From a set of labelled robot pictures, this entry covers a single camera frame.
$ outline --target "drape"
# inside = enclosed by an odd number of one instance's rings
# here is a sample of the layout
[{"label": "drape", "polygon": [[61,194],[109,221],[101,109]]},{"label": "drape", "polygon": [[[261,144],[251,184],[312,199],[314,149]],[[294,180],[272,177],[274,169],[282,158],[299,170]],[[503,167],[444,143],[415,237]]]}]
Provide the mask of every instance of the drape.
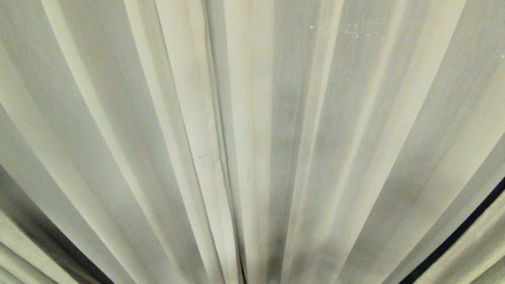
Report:
[{"label": "drape", "polygon": [[61,239],[2,167],[0,189],[1,283],[110,283],[81,261],[82,254]]},{"label": "drape", "polygon": [[416,283],[500,283],[505,279],[505,195],[487,208],[467,232]]},{"label": "drape", "polygon": [[115,283],[398,283],[505,176],[504,1],[0,3],[0,164]]}]

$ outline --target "fabric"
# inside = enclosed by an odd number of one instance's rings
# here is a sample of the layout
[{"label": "fabric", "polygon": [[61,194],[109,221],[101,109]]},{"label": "fabric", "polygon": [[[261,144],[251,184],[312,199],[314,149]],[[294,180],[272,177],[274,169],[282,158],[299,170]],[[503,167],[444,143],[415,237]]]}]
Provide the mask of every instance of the fabric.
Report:
[{"label": "fabric", "polygon": [[505,277],[505,195],[489,206],[416,283],[500,283]]},{"label": "fabric", "polygon": [[0,229],[2,282],[78,283],[2,212],[0,212]]},{"label": "fabric", "polygon": [[0,164],[115,283],[398,283],[505,175],[504,1],[0,5]]}]

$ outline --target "white curtain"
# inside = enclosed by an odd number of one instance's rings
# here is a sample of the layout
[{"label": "white curtain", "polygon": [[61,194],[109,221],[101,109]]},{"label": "white curtain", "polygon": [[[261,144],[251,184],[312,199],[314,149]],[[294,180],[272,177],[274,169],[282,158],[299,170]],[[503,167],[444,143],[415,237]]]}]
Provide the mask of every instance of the white curtain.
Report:
[{"label": "white curtain", "polygon": [[0,283],[100,283],[58,233],[0,167]]},{"label": "white curtain", "polygon": [[505,1],[0,5],[0,164],[115,283],[398,283],[505,176]]},{"label": "white curtain", "polygon": [[416,283],[503,283],[504,235],[505,195],[502,194]]}]

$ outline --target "dark gap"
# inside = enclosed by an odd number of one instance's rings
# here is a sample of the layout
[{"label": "dark gap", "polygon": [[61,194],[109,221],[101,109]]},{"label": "dark gap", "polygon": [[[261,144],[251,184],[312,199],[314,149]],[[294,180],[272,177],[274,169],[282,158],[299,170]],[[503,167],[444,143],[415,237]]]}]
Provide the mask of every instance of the dark gap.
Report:
[{"label": "dark gap", "polygon": [[81,276],[65,262],[59,261],[50,251],[44,249],[45,239],[37,237],[36,230],[30,230],[26,227],[24,220],[33,222],[33,226],[44,231],[48,239],[54,242],[54,245],[60,247],[69,259],[75,261],[82,270],[88,273],[88,276],[102,284],[114,284],[109,277],[103,273],[84,253],[82,253],[67,236],[60,231],[56,225],[39,209],[39,207],[28,197],[28,195],[19,187],[14,179],[0,165],[0,211],[6,214],[19,228],[27,234],[41,249],[51,257],[62,269],[68,272],[76,281],[85,283]]},{"label": "dark gap", "polygon": [[475,209],[470,216],[421,264],[419,264],[412,272],[407,275],[400,284],[411,284],[417,280],[430,266],[435,263],[451,246],[463,235],[466,230],[477,220],[484,211],[500,196],[505,190],[505,177],[484,199],[484,201]]},{"label": "dark gap", "polygon": [[240,270],[242,271],[242,279],[244,280],[244,284],[247,284],[247,278],[244,273],[244,266],[242,265],[242,257],[240,256],[240,249],[238,250],[238,260],[240,261]]}]

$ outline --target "curtain pleat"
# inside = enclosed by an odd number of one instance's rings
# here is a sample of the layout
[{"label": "curtain pleat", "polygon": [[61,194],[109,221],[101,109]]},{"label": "curtain pleat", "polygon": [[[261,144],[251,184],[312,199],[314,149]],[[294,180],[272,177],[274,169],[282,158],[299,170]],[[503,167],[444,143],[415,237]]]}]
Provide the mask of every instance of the curtain pleat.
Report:
[{"label": "curtain pleat", "polygon": [[[26,226],[30,221],[24,219],[22,223]],[[32,239],[11,218],[0,211],[2,283],[99,283],[68,254],[55,247],[55,242],[40,228],[33,223],[28,226],[31,233],[36,234],[37,239]]]},{"label": "curtain pleat", "polygon": [[416,283],[484,284],[503,281],[504,233],[505,195],[502,194]]},{"label": "curtain pleat", "polygon": [[505,176],[504,1],[0,5],[0,164],[115,283],[398,283]]}]

